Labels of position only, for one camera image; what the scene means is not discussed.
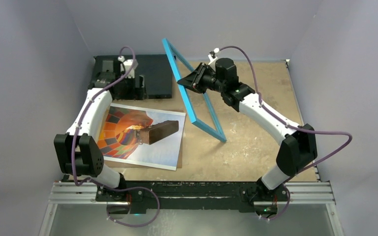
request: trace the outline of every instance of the blue picture frame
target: blue picture frame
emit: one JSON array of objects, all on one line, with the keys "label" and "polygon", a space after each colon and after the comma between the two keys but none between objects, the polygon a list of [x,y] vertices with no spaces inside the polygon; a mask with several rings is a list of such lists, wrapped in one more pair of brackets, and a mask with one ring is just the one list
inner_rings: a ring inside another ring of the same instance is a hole
[{"label": "blue picture frame", "polygon": [[[169,40],[164,38],[162,40],[162,42],[163,42],[163,47],[164,47],[164,50],[166,51],[166,55],[167,55],[167,58],[169,60],[170,66],[172,68],[173,75],[176,79],[176,82],[178,82],[182,78],[182,76],[180,75],[180,71],[177,67],[175,56],[176,56],[176,59],[180,60],[186,66],[186,68],[189,69],[190,71],[193,71],[194,68],[182,56],[182,54],[180,54],[176,50],[176,48],[169,42]],[[192,124],[194,124],[196,127],[207,132],[208,134],[210,134],[214,138],[220,140],[221,142],[226,142],[227,139],[225,137],[224,131],[222,130],[222,127],[221,127],[220,121],[218,120],[217,114],[215,113],[214,107],[212,106],[212,103],[209,100],[208,94],[204,93],[203,97],[205,99],[206,106],[208,107],[209,114],[211,115],[212,121],[214,122],[216,129],[213,129],[212,127],[207,125],[205,122],[201,121],[196,116],[195,110],[193,109],[193,106],[192,106],[192,103],[189,99],[188,92],[187,92],[186,88],[183,87],[182,85],[178,85],[178,87],[179,87],[180,95],[182,96],[182,99],[183,99],[183,103],[185,104],[186,111],[188,113],[190,122]]]}]

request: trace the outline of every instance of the beige work surface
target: beige work surface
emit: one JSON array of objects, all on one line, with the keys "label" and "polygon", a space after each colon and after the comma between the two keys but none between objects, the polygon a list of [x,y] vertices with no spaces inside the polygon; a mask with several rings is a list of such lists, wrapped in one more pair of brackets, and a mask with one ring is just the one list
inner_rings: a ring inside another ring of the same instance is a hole
[{"label": "beige work surface", "polygon": [[[191,62],[194,68],[199,62]],[[254,88],[252,72],[247,62],[236,62],[240,82]],[[301,123],[288,71],[283,62],[254,63],[263,99],[287,118]],[[181,75],[189,71],[179,64]],[[214,127],[201,94],[188,91],[195,112],[201,120]],[[256,181],[276,163],[279,146],[257,123],[228,107],[218,92],[208,91],[227,138],[221,143],[186,119],[183,133],[182,168],[176,171],[155,168],[115,168],[128,180],[199,180],[199,181]],[[117,103],[161,109],[185,110],[176,83],[173,98],[144,101],[116,101]],[[301,173],[293,181],[316,181],[313,168]]]}]

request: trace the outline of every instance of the hot air balloon picture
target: hot air balloon picture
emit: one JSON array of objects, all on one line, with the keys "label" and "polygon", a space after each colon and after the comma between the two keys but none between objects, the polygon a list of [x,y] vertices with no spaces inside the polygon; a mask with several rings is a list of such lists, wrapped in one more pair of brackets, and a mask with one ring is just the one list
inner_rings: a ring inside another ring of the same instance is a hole
[{"label": "hot air balloon picture", "polygon": [[105,160],[176,170],[185,115],[111,104],[97,145]]}]

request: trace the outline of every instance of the wooden table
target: wooden table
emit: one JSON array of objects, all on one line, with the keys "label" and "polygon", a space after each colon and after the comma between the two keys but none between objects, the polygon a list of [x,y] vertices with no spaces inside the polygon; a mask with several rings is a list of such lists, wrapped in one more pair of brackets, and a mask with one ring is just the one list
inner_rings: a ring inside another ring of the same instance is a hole
[{"label": "wooden table", "polygon": [[[195,68],[199,62],[191,62]],[[254,88],[252,72],[247,62],[236,62],[240,82]],[[287,118],[302,123],[284,62],[254,63],[263,100]],[[179,65],[182,76],[189,71]],[[209,98],[227,137],[221,143],[190,123],[187,117],[183,133],[183,164],[176,171],[155,168],[115,168],[128,180],[204,180],[256,181],[276,163],[279,146],[258,124],[234,111],[219,93],[208,91]],[[189,93],[197,116],[214,127],[201,94]],[[117,103],[161,109],[185,110],[182,98],[173,83],[173,98],[145,101],[116,101]],[[301,173],[293,181],[316,181],[313,168]]]}]

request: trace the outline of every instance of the gray wall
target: gray wall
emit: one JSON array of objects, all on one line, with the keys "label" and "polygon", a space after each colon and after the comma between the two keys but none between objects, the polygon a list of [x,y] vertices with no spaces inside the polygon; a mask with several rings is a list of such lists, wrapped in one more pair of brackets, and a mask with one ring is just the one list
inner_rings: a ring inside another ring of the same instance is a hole
[{"label": "gray wall", "polygon": [[37,235],[92,57],[64,1],[0,0],[0,235]]},{"label": "gray wall", "polygon": [[[378,1],[323,1],[290,62],[305,122],[354,135],[319,166],[346,235],[378,235]],[[344,140],[318,137],[320,156]]]},{"label": "gray wall", "polygon": [[[187,59],[237,45],[252,59],[287,59],[322,0],[66,0],[93,55],[164,53],[167,37]],[[235,59],[242,54],[229,50]]]}]

